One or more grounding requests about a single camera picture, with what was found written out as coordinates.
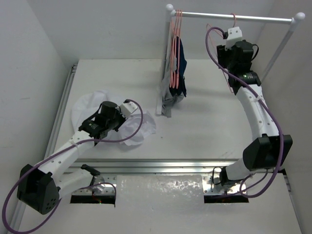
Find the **white shirt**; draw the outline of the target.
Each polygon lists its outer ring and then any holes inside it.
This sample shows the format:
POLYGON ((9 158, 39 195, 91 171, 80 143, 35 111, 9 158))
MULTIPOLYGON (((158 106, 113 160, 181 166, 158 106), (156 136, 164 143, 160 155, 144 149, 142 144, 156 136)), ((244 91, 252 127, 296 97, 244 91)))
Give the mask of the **white shirt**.
MULTIPOLYGON (((121 105, 125 100, 126 98, 124 96, 117 95, 107 90, 97 90, 81 96, 71 108, 71 122, 74 132, 78 131, 82 122, 91 116, 102 102, 111 101, 117 105, 121 105)), ((143 111, 143 119, 141 119, 140 110, 136 110, 119 128, 118 132, 110 131, 106 139, 124 139, 133 134, 135 130, 138 130, 138 132, 133 137, 123 142, 127 146, 140 145, 146 137, 156 132, 156 122, 147 110, 143 111)))

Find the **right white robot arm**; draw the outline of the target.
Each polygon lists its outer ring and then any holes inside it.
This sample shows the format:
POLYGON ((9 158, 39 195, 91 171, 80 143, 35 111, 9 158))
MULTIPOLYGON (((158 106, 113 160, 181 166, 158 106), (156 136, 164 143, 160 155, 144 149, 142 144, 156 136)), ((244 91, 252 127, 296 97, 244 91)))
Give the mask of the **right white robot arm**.
POLYGON ((221 169, 219 179, 224 186, 239 182, 260 169, 282 166, 293 139, 290 135, 280 137, 277 124, 266 111, 260 78, 251 70, 258 53, 254 44, 242 40, 229 49, 219 45, 216 50, 217 62, 229 72, 229 85, 243 106, 252 132, 252 142, 244 149, 242 159, 221 169))

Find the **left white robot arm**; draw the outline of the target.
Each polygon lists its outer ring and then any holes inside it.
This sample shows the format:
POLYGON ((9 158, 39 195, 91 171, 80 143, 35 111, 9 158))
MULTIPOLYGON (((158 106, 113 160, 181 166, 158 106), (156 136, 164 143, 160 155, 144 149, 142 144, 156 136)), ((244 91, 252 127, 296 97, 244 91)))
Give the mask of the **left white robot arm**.
POLYGON ((20 172, 17 198, 42 215, 49 213, 58 200, 71 192, 91 184, 99 172, 83 165, 71 175, 64 172, 85 151, 93 148, 97 140, 107 137, 111 130, 119 127, 135 111, 137 106, 125 101, 117 105, 104 101, 99 109, 86 118, 78 131, 56 151, 56 156, 48 157, 47 162, 35 166, 27 164, 20 172))

